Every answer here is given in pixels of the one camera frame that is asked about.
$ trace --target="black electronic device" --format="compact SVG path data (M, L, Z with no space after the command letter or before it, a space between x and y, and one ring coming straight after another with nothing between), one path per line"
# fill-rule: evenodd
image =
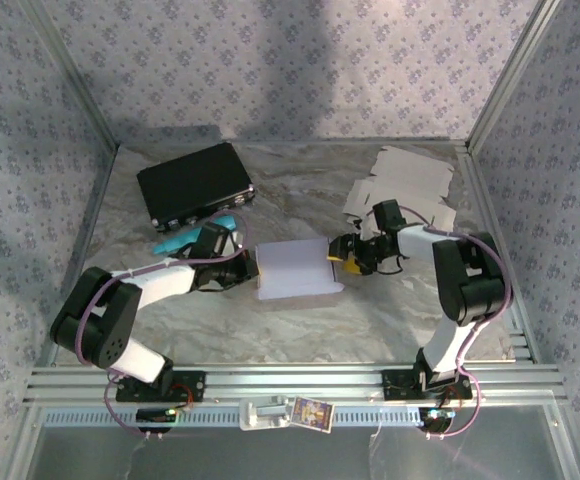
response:
M230 143L170 160L137 174L152 225L177 230L251 201L254 185Z

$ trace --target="small card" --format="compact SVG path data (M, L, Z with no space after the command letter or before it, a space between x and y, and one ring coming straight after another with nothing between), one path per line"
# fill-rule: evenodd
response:
M297 397L292 408L291 425L330 433L334 418L334 405L331 403Z

